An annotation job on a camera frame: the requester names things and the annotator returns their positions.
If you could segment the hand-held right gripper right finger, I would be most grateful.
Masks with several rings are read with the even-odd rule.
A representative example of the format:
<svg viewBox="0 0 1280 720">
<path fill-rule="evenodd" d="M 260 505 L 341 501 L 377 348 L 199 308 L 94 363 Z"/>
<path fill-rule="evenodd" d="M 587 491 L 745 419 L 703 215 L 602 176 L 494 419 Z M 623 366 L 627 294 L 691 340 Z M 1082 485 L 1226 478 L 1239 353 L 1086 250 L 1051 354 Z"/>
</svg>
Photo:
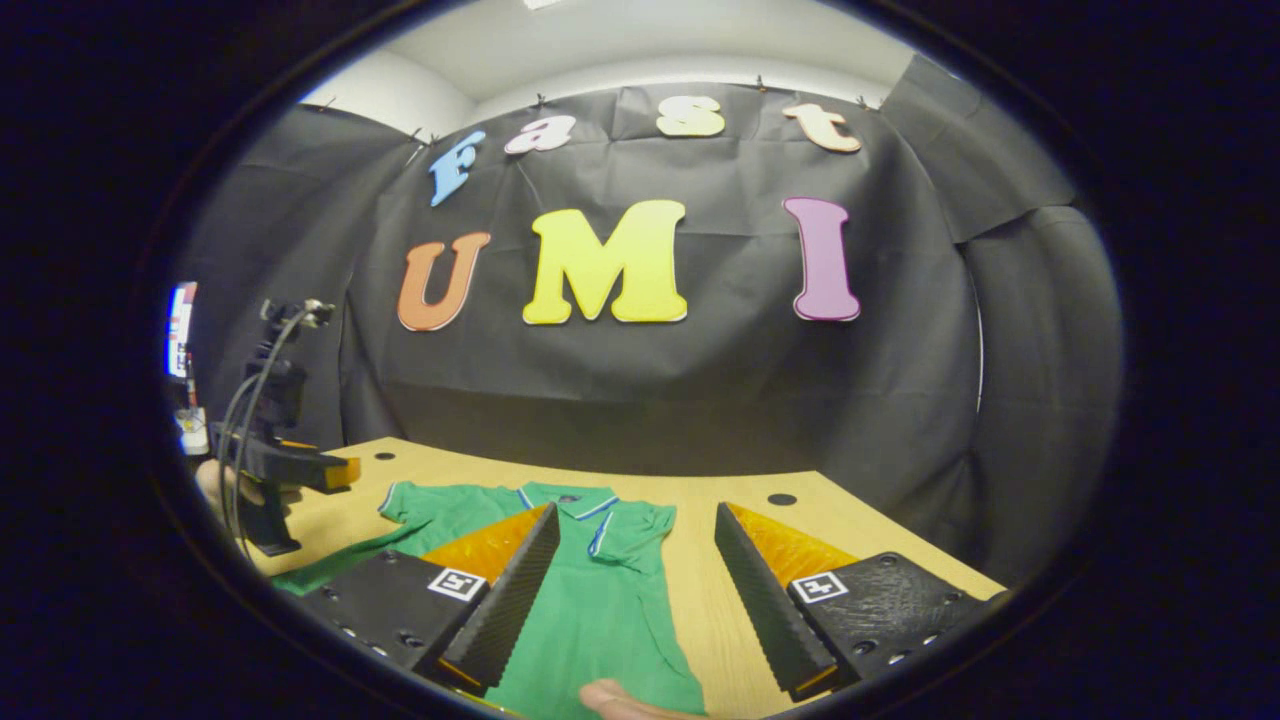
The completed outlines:
<svg viewBox="0 0 1280 720">
<path fill-rule="evenodd" d="M 742 503 L 716 507 L 714 542 L 776 685 L 806 702 L 934 660 L 1009 588 L 913 533 L 822 534 Z"/>
</svg>

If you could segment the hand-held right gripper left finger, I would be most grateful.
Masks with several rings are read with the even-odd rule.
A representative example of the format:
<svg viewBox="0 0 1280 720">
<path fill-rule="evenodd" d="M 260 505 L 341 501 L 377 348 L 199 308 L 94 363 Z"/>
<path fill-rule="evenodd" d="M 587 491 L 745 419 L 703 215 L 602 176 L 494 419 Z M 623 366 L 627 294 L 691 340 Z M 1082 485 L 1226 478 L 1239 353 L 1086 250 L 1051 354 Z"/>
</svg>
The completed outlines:
<svg viewBox="0 0 1280 720">
<path fill-rule="evenodd" d="M 429 553 L 384 550 L 300 606 L 374 657 L 481 697 L 500 684 L 559 542 L 545 503 Z"/>
</svg>

